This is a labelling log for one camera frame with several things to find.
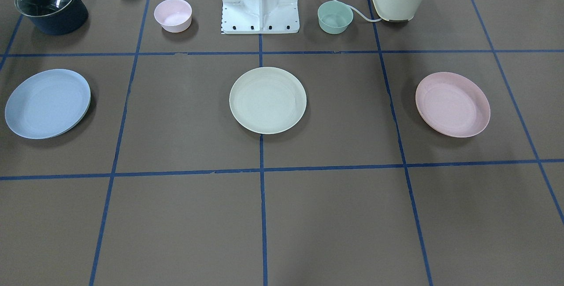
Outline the pink plate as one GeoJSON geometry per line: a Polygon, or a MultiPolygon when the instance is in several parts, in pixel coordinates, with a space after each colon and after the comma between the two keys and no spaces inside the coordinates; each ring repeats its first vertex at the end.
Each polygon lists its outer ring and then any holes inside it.
{"type": "Polygon", "coordinates": [[[456,73],[437,72],[423,78],[415,102],[424,122],[449,137],[473,137],[490,123],[491,107],[485,93],[456,73]]]}

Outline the blue plate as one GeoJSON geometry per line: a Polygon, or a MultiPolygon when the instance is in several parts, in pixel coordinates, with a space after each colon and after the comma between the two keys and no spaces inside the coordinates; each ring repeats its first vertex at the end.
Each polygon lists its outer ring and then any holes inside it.
{"type": "Polygon", "coordinates": [[[48,139],[77,125],[90,102],[90,85],[82,75],[68,69],[51,69],[29,77],[12,92],[4,117],[16,135],[48,139]]]}

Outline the cream plate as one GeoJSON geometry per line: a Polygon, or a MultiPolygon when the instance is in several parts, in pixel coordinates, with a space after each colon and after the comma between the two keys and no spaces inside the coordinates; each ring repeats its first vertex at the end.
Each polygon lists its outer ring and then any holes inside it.
{"type": "Polygon", "coordinates": [[[229,106],[234,119],[258,134],[278,134],[303,117],[308,97],[302,83],[276,67],[247,71],[233,84],[229,106]]]}

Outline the green bowl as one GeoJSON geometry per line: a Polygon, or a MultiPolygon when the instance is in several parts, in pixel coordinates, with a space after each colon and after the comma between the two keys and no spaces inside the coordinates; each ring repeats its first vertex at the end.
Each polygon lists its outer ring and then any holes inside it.
{"type": "Polygon", "coordinates": [[[320,29],[328,34],[341,34],[352,23],[354,13],[348,5],[339,1],[322,3],[317,10],[320,29]]]}

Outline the pink bowl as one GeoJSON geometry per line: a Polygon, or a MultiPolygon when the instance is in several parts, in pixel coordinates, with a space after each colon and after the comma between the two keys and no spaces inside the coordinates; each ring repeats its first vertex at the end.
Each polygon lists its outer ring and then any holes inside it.
{"type": "Polygon", "coordinates": [[[192,7],[185,0],[165,0],[154,9],[154,18],[170,33],[180,33],[192,24],[192,7]]]}

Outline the dark blue pot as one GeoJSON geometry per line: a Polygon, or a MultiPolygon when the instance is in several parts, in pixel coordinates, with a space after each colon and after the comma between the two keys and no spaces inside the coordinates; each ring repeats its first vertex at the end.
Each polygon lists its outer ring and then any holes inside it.
{"type": "Polygon", "coordinates": [[[14,0],[18,12],[48,35],[65,35],[82,27],[89,13],[82,0],[14,0]]]}

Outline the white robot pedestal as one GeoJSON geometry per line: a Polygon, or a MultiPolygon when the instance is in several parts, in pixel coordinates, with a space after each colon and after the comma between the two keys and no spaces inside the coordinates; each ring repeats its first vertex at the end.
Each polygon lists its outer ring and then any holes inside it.
{"type": "Polygon", "coordinates": [[[223,34],[298,33],[298,0],[222,0],[223,34]]]}

